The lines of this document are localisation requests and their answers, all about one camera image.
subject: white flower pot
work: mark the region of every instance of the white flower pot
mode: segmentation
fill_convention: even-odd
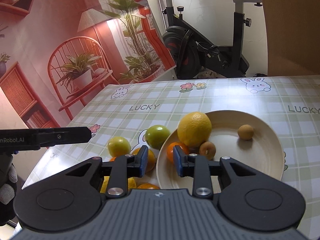
[[[90,84],[91,82],[92,82],[92,76],[91,76],[90,70],[87,70],[80,77],[77,77],[76,79],[73,80],[73,84],[79,89],[84,88],[86,85]]]

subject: gloved hand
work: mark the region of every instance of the gloved hand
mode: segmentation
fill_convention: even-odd
[[[11,165],[7,182],[0,188],[0,226],[4,226],[8,220],[15,217],[13,210],[13,198],[17,192],[18,176],[16,169]]]

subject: green apple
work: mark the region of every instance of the green apple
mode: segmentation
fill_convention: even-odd
[[[112,157],[119,157],[130,153],[131,146],[126,138],[113,137],[108,141],[108,150]]]
[[[163,125],[157,124],[157,125],[151,126],[147,130],[145,134],[145,138],[148,145],[151,148],[160,150],[165,140],[169,137],[170,134],[171,133],[168,128],[166,128]]]

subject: beige plate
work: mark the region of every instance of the beige plate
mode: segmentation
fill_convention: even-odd
[[[284,152],[276,133],[259,118],[239,111],[215,111],[207,113],[212,123],[209,141],[216,145],[214,157],[218,161],[223,156],[230,156],[252,168],[281,180],[284,171]],[[241,125],[249,124],[254,128],[252,140],[245,141],[238,137]],[[175,167],[166,158],[170,143],[178,142],[175,130],[162,146],[156,165],[156,174],[161,188],[188,188],[192,190],[193,178],[180,178]],[[217,177],[211,177],[215,193],[221,192]]]

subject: lampshade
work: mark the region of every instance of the lampshade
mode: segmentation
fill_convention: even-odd
[[[92,27],[100,22],[108,20],[109,17],[95,9],[89,9],[82,13],[78,26],[78,32]]]

